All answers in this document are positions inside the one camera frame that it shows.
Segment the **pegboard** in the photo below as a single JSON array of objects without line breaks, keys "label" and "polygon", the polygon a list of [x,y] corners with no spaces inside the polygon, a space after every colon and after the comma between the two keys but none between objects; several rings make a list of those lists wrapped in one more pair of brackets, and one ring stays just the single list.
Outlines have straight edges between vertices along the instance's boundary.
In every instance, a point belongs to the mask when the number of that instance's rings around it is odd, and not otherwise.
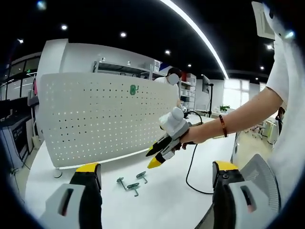
[{"label": "pegboard", "polygon": [[176,106],[174,87],[106,73],[41,78],[39,120],[55,167],[81,165],[149,148],[159,118]]}]

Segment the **potted plant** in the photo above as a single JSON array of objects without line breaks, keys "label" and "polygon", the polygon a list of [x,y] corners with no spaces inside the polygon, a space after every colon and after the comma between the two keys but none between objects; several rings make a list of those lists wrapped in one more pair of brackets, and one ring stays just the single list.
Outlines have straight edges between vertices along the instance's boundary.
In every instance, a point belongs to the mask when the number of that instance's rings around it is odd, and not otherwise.
[{"label": "potted plant", "polygon": [[222,105],[219,107],[220,112],[223,112],[223,113],[226,113],[228,111],[228,109],[230,109],[230,106]]}]

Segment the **red bracelet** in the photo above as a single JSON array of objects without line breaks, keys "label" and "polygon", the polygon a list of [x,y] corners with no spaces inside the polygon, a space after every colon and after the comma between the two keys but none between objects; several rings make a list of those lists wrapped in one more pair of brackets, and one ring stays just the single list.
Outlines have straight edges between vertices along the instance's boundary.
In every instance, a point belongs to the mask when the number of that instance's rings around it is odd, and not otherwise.
[{"label": "red bracelet", "polygon": [[220,118],[221,125],[223,126],[224,137],[228,137],[227,129],[225,128],[225,125],[224,125],[224,119],[221,115],[219,116],[219,118]]}]

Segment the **yellow tip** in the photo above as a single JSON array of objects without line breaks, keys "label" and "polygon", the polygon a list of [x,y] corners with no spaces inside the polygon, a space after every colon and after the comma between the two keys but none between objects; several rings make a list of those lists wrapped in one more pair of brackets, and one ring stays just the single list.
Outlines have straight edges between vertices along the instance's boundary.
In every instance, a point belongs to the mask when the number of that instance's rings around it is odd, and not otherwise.
[{"label": "yellow tip", "polygon": [[160,165],[162,165],[162,163],[160,163],[159,161],[157,161],[157,159],[154,157],[154,158],[150,161],[150,163],[149,163],[149,165],[148,165],[147,168],[156,168],[156,167],[158,167],[158,166],[160,166]]}]

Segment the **table surface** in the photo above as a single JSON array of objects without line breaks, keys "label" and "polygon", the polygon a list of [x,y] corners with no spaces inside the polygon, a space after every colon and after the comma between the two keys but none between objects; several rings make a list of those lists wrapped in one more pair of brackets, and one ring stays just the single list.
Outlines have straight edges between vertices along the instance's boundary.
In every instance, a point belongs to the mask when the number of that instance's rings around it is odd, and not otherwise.
[{"label": "table surface", "polygon": [[[211,118],[202,117],[203,122]],[[189,122],[198,123],[199,117],[190,115]],[[230,161],[235,134],[228,138],[209,139],[198,145],[189,183],[204,192],[213,192],[212,163]],[[212,195],[192,190],[185,183],[195,146],[176,151],[163,165],[147,169],[151,157],[145,153],[101,164],[102,225],[104,229],[193,229],[212,204]],[[62,170],[62,177],[53,178],[55,168],[45,142],[40,147],[30,170],[26,185],[25,203],[29,212],[39,218],[45,211],[45,201],[63,183],[69,183],[74,169]],[[136,175],[146,171],[147,184]],[[138,197],[133,190],[125,191],[116,180],[124,177],[124,184],[140,183]]]}]

